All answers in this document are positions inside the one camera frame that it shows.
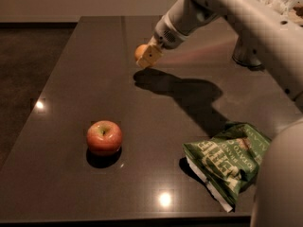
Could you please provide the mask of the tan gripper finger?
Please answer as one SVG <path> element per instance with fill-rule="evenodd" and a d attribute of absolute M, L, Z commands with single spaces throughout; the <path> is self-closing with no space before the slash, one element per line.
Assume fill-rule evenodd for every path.
<path fill-rule="evenodd" d="M 163 56 L 162 51 L 154 44 L 147 44 L 144 53 L 144 60 L 137 61 L 136 64 L 141 68 L 152 67 Z"/>

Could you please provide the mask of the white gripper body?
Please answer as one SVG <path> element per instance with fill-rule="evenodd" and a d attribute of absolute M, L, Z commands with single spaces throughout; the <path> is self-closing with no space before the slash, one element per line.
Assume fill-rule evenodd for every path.
<path fill-rule="evenodd" d="M 188 37 L 187 25 L 177 15 L 165 14 L 154 28 L 150 44 L 161 49 L 174 49 Z"/>

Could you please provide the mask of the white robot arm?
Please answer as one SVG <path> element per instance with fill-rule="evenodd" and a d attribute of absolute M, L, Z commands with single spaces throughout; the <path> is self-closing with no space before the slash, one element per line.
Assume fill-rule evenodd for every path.
<path fill-rule="evenodd" d="M 298 108 L 303 103 L 303 29 L 258 0 L 178 0 L 136 63 L 150 67 L 200 26 L 222 16 Z M 303 227 L 303 119 L 272 141 L 260 167 L 250 227 Z"/>

